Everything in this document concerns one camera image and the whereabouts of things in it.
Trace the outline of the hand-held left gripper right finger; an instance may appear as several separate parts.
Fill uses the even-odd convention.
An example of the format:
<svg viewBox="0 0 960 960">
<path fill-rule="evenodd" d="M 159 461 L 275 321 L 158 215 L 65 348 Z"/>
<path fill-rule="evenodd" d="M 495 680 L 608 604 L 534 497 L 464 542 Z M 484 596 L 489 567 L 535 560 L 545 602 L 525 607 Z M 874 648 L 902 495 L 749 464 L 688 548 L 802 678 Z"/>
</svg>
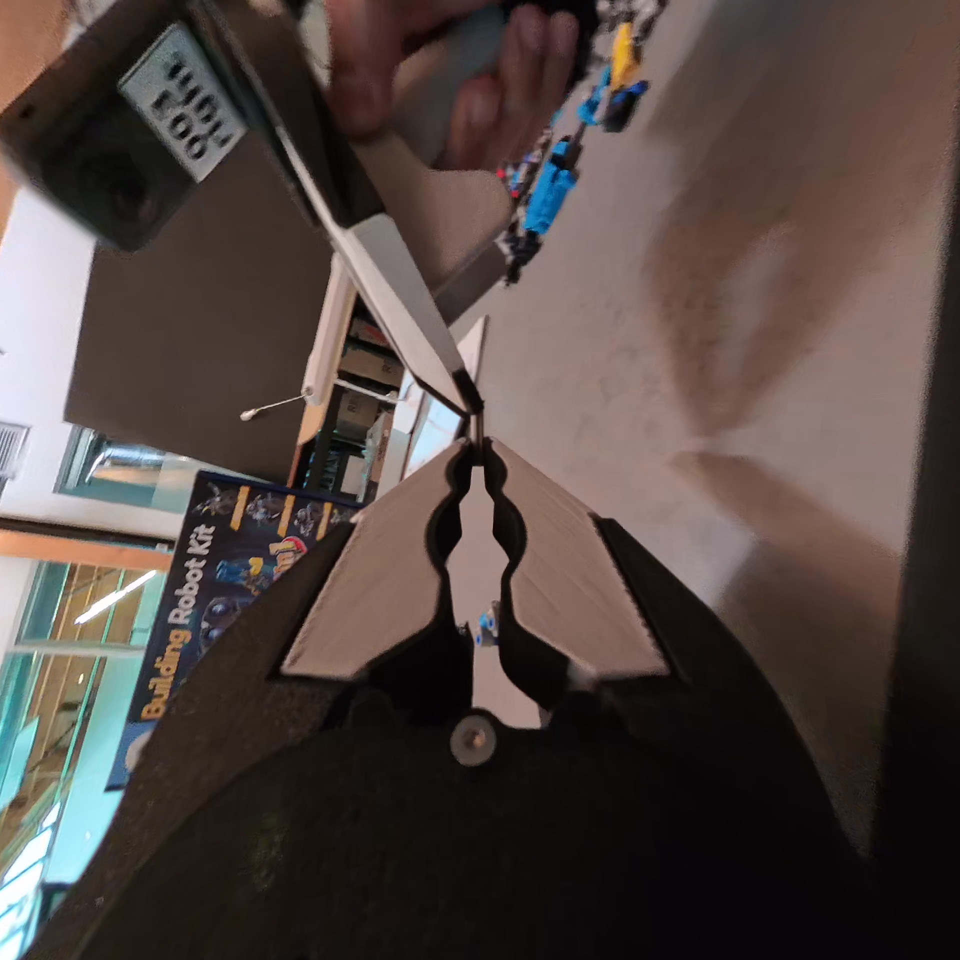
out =
<svg viewBox="0 0 960 960">
<path fill-rule="evenodd" d="M 499 659 L 544 710 L 572 690 L 669 677 L 598 515 L 495 438 L 483 441 L 501 578 Z"/>
</svg>

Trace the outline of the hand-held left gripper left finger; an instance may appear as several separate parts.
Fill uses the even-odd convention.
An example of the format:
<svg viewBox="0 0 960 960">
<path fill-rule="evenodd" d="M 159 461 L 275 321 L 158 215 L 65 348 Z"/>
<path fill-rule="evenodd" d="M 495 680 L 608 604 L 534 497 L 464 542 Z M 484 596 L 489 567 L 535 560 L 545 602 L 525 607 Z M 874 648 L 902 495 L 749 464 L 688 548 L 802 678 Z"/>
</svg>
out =
<svg viewBox="0 0 960 960">
<path fill-rule="evenodd" d="M 283 676 L 366 684 L 396 707 L 471 706 L 472 639 L 455 620 L 448 570 L 471 482 L 462 438 L 360 512 Z"/>
</svg>

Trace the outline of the dark blue toy set box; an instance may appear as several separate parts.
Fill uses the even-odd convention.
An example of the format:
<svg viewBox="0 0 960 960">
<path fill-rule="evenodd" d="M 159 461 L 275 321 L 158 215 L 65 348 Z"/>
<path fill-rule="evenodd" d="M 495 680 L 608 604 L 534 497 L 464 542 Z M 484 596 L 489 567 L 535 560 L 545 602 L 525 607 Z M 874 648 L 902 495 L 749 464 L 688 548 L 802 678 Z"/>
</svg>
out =
<svg viewBox="0 0 960 960">
<path fill-rule="evenodd" d="M 126 788 L 171 700 L 224 632 L 361 509 L 354 498 L 325 491 L 197 473 L 106 792 Z"/>
</svg>

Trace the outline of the black partition panel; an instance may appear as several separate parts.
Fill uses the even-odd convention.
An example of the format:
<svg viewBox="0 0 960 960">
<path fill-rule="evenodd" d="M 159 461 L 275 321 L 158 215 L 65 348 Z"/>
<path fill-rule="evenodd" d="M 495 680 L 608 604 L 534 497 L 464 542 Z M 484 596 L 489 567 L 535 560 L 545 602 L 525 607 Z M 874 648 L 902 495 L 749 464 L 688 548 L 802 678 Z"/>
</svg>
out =
<svg viewBox="0 0 960 960">
<path fill-rule="evenodd" d="M 284 484 L 331 256 L 247 134 L 148 246 L 96 248 L 64 420 Z"/>
</svg>

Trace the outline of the person's right hand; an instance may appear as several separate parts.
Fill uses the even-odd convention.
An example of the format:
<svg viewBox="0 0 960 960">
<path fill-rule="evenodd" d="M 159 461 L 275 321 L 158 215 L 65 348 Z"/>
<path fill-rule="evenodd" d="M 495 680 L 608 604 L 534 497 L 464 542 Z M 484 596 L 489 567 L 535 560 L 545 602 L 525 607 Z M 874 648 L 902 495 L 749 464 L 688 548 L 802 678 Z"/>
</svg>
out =
<svg viewBox="0 0 960 960">
<path fill-rule="evenodd" d="M 412 48 L 479 1 L 328 1 L 327 100 L 345 134 L 377 135 L 391 114 L 397 71 Z M 579 24 L 567 11 L 525 4 L 510 15 L 491 73 L 461 84 L 439 166 L 495 172 L 522 159 L 563 105 L 577 59 Z"/>
</svg>

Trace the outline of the dark perforated panel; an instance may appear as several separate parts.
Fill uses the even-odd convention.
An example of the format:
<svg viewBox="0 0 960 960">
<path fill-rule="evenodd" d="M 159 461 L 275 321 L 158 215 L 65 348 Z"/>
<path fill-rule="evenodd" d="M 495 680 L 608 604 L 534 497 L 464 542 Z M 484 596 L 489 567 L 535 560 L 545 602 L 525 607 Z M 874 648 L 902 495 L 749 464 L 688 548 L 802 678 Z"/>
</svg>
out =
<svg viewBox="0 0 960 960">
<path fill-rule="evenodd" d="M 959 194 L 894 642 L 872 854 L 909 958 L 959 957 Z"/>
</svg>

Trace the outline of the blue panel piece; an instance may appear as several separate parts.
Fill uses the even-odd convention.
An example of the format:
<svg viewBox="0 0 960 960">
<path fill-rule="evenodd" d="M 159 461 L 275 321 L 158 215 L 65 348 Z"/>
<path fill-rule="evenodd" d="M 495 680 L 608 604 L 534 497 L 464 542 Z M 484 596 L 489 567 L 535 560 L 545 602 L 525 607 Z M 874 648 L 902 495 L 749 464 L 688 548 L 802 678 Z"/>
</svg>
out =
<svg viewBox="0 0 960 960">
<path fill-rule="evenodd" d="M 552 153 L 527 202 L 522 220 L 525 234 L 544 238 L 578 181 L 575 164 L 565 154 Z"/>
</svg>

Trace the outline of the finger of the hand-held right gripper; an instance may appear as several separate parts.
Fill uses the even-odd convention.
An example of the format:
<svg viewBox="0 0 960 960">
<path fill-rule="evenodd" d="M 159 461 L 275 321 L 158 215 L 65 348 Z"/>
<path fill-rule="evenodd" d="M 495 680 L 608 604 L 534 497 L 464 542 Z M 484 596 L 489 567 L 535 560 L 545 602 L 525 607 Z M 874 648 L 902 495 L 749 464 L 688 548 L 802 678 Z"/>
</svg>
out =
<svg viewBox="0 0 960 960">
<path fill-rule="evenodd" d="M 395 222 L 377 214 L 332 224 L 332 242 L 362 299 L 414 381 L 461 417 L 483 400 Z"/>
</svg>

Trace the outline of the white laptop stand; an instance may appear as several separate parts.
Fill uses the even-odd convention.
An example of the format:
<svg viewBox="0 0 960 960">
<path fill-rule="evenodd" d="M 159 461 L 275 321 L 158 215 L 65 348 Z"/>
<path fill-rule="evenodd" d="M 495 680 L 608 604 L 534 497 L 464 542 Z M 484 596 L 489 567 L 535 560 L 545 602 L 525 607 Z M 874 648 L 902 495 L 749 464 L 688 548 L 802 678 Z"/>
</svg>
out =
<svg viewBox="0 0 960 960">
<path fill-rule="evenodd" d="M 330 397 L 334 374 L 344 346 L 352 309 L 360 295 L 341 257 L 334 254 L 330 278 L 324 297 L 314 345 L 308 357 L 300 393 L 294 397 L 244 411 L 241 421 L 248 423 L 263 418 L 284 405 L 303 402 L 298 439 L 308 407 L 319 407 Z M 400 399 L 395 403 L 387 459 L 380 481 L 378 496 L 402 483 L 427 462 L 434 459 L 457 440 L 470 439 L 470 418 L 451 411 L 419 386 L 406 370 Z M 483 441 L 474 450 L 474 463 L 483 458 Z M 289 488 L 289 477 L 286 485 Z"/>
</svg>

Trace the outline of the pile of building pieces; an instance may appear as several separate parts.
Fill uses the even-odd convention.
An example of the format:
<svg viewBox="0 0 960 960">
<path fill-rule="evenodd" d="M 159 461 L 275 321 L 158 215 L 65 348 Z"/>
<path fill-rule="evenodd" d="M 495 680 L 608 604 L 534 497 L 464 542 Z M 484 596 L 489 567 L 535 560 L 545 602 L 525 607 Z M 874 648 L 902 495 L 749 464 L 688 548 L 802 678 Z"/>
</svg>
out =
<svg viewBox="0 0 960 960">
<path fill-rule="evenodd" d="M 575 164 L 580 180 L 589 131 L 618 135 L 631 125 L 650 90 L 650 81 L 643 74 L 646 49 L 668 5 L 667 1 L 596 2 L 593 32 L 589 32 L 590 23 L 581 28 L 585 46 L 580 54 L 582 66 L 575 76 L 588 78 L 590 85 L 577 105 L 574 126 L 566 133 L 558 131 L 564 114 L 558 110 L 532 150 L 521 159 L 498 167 L 498 180 L 512 203 L 510 222 L 498 240 L 506 258 L 502 281 L 505 287 L 519 283 L 523 270 L 540 252 L 561 213 L 541 239 L 526 234 L 522 228 L 527 203 L 551 155 L 565 154 Z"/>
</svg>

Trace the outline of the grey desk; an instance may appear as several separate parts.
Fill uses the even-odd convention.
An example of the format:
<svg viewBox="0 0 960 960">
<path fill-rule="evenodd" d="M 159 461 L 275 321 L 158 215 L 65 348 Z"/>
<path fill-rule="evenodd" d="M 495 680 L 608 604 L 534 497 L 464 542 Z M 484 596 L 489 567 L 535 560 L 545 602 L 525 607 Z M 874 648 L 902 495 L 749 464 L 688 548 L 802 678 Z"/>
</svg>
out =
<svg viewBox="0 0 960 960">
<path fill-rule="evenodd" d="M 860 853 L 954 186 L 958 2 L 671 2 L 490 318 L 486 431 L 765 671 Z"/>
</svg>

